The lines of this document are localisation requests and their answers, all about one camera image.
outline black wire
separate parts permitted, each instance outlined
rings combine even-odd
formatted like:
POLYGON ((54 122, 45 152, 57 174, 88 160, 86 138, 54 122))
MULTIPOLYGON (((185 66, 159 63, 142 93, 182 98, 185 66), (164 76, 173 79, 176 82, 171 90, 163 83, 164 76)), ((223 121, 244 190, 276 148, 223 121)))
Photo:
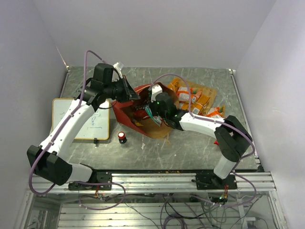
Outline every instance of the black wire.
POLYGON ((133 209, 134 211, 136 211, 138 214, 140 214, 140 216, 143 216, 144 218, 146 219, 149 219, 151 222, 153 222, 153 224, 156 226, 157 229, 159 229, 158 225, 151 219, 151 218, 148 218, 144 215, 142 215, 138 210, 136 210, 133 206, 129 206, 128 204, 125 203, 126 206, 130 207, 131 209, 133 209))
POLYGON ((115 198, 120 197, 120 195, 123 196, 123 194, 118 194, 118 195, 116 195, 116 196, 114 196, 114 197, 109 197, 109 196, 102 197, 102 199, 103 199, 105 202, 107 202, 107 201, 109 201, 109 200, 111 200, 111 199, 115 199, 115 198))
POLYGON ((226 210, 226 209, 227 209, 227 208, 224 208, 223 216, 221 217, 221 223, 220 223, 220 226, 219 226, 220 228, 221 228, 221 225, 227 221, 227 214, 225 214, 225 210, 226 210))
POLYGON ((113 105, 111 105, 110 107, 106 107, 106 108, 99 107, 99 109, 101 109, 101 110, 108 110, 108 109, 111 109, 111 108, 113 108, 113 107, 116 105, 117 102, 118 102, 118 101, 115 101, 115 103, 114 103, 113 105))
POLYGON ((268 224, 267 224, 266 220, 264 220, 264 219, 262 219, 262 218, 259 218, 258 220, 263 220, 263 221, 265 222, 266 226, 267 226, 267 229, 269 229, 269 227, 268 227, 268 224))
POLYGON ((244 219, 244 218, 247 216, 247 214, 249 213, 249 211, 251 210, 251 208, 254 206, 254 204, 255 204, 261 197, 263 197, 263 196, 260 196, 259 198, 256 199, 256 201, 254 201, 254 203, 250 206, 250 208, 248 209, 248 211, 246 212, 246 214, 245 214, 243 217, 240 217, 240 218, 230 227, 230 229, 231 229, 238 221, 240 221, 241 219, 244 219))
POLYGON ((176 209, 174 209, 174 207, 173 207, 168 201, 165 203, 165 206, 164 206, 165 212, 166 212, 167 215, 170 216, 170 217, 173 217, 173 218, 176 218, 176 219, 205 219, 205 218, 207 218, 208 221, 211 223, 211 225, 212 225, 213 227, 215 227, 215 225, 213 225, 213 223, 209 220, 209 217, 207 216, 207 213, 210 213, 211 211, 214 211, 216 208, 218 208, 218 207, 215 206, 214 208, 209 208, 209 211, 208 211, 208 212, 205 212, 205 210, 203 209, 203 213, 201 213, 201 214, 199 214, 199 215, 196 215, 196 217, 188 217, 188 216, 183 216, 183 215, 181 215, 180 213, 178 213, 178 212, 176 211, 176 209), (177 214, 177 216, 175 216, 175 215, 173 215, 173 214, 170 214, 170 213, 167 211, 167 209, 166 209, 166 205, 167 205, 167 204, 173 209, 173 211, 177 214))
POLYGON ((224 218, 224 214, 225 214, 225 211, 223 212, 222 219, 219 221, 219 220, 217 219, 217 216, 214 217, 214 216, 212 215, 212 213, 209 212, 210 218, 213 218, 213 219, 216 221, 216 223, 225 223, 225 222, 227 221, 226 217, 224 218))
POLYGON ((173 217, 173 218, 176 218, 176 219, 203 219, 204 217, 200 217, 200 216, 202 216, 204 213, 202 213, 202 214, 200 214, 200 215, 198 215, 198 216, 196 216, 196 217, 188 217, 188 216, 183 216, 183 215, 181 215, 181 214, 179 214, 177 211, 176 211, 176 209, 174 209, 173 208, 173 206, 167 201, 166 203, 165 203, 165 206, 164 206, 164 209, 165 209, 165 212, 167 213, 167 215, 168 216, 170 216, 170 217, 173 217), (171 208, 173 209, 173 211, 178 215, 178 216, 175 216, 175 215, 172 215, 172 214, 170 214, 170 213, 168 213, 168 211, 167 211, 167 209, 166 209, 166 205, 169 205, 169 206, 171 206, 171 208))

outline whiteboard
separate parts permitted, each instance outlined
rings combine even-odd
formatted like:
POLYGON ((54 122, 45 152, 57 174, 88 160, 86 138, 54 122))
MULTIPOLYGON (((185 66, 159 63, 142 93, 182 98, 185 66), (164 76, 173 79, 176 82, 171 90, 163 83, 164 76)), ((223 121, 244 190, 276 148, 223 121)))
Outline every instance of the whiteboard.
MULTIPOLYGON (((54 99, 52 112, 52 130, 58 125, 69 109, 73 99, 54 99)), ((102 108, 110 106, 108 100, 100 105, 102 108)), ((82 126, 75 139, 106 140, 109 138, 109 109, 98 109, 82 126)))

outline white wall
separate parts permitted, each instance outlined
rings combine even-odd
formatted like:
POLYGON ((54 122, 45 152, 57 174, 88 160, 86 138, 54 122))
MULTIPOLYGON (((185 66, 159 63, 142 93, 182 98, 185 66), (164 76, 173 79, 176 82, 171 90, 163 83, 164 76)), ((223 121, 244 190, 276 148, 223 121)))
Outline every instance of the white wall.
POLYGON ((68 65, 236 69, 275 0, 35 0, 68 65), (90 65, 96 64, 90 58, 90 65))
POLYGON ((31 0, 0 6, 0 228, 14 226, 30 165, 51 127, 66 67, 31 0))
POLYGON ((305 1, 278 0, 237 68, 258 154, 292 229, 305 226, 305 1))

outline food wrapper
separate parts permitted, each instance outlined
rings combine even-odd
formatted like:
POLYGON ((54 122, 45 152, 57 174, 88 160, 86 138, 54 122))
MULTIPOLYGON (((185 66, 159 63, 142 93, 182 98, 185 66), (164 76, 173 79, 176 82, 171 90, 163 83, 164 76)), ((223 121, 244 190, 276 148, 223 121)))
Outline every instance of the food wrapper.
MULTIPOLYGON (((204 105, 204 108, 201 111, 201 113, 203 113, 203 115, 206 115, 209 112, 210 108, 212 107, 212 105, 214 103, 215 97, 217 95, 217 90, 213 89, 213 88, 203 86, 203 85, 200 85, 200 84, 196 84, 196 83, 193 83, 193 82, 190 82, 190 81, 187 81, 187 83, 189 84, 190 88, 199 88, 201 90, 201 96, 205 95, 205 96, 209 97, 208 102, 206 103, 206 105, 204 105)), ((175 93, 178 92, 180 87, 186 87, 186 85, 179 78, 174 78, 172 80, 172 82, 168 85, 168 88, 173 90, 175 93)))
POLYGON ((208 114, 206 115, 206 117, 210 117, 210 118, 224 118, 224 105, 220 106, 220 107, 212 107, 208 114))
MULTIPOLYGON (((210 100, 209 96, 202 94, 194 104, 191 104, 192 113, 194 113, 195 115, 200 114, 200 112, 206 107, 209 100, 210 100)), ((187 111, 189 109, 189 104, 179 103, 179 108, 187 111)))
MULTIPOLYGON (((197 99, 201 95, 201 89, 199 88, 190 88, 191 90, 191 103, 195 103, 197 99)), ((189 103, 189 92, 187 91, 187 87, 179 87, 177 91, 177 97, 179 99, 179 102, 189 103)))

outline table surface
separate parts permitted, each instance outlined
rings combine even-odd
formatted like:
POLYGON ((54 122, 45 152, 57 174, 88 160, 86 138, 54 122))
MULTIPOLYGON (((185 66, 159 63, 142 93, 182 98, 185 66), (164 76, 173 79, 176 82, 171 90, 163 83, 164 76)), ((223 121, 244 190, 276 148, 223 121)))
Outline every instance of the table surface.
MULTIPOLYGON (((87 78, 92 77, 93 67, 88 67, 87 78)), ((208 68, 138 68, 126 67, 126 75, 132 87, 151 83, 165 73, 181 75, 186 80, 217 89, 213 106, 225 105, 225 115, 234 115, 245 126, 242 110, 234 83, 226 69, 208 68)), ((168 84, 173 79, 164 77, 161 82, 168 84)), ((83 67, 70 67, 62 97, 72 98, 81 87, 83 67)), ((82 163, 95 169, 214 169, 221 156, 215 139, 196 132, 172 130, 168 139, 148 138, 120 123, 110 114, 110 137, 100 141, 97 148, 92 141, 75 140, 70 149, 70 163, 82 163), (123 131, 127 143, 120 144, 118 132, 123 131)), ((257 169, 254 156, 245 158, 237 169, 257 169)))

